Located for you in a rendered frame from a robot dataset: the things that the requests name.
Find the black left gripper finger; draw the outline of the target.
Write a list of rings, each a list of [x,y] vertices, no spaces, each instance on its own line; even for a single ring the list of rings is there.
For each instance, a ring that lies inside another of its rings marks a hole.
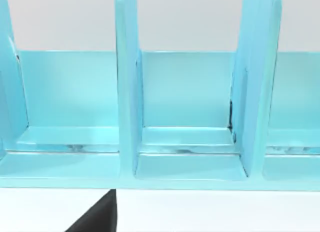
[[[109,190],[65,232],[117,232],[116,189]]]

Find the light blue rack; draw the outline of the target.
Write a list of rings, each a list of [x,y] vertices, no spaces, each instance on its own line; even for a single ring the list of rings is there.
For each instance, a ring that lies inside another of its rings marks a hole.
[[[320,51],[278,50],[283,0],[242,0],[236,51],[19,50],[0,0],[0,188],[320,191]]]

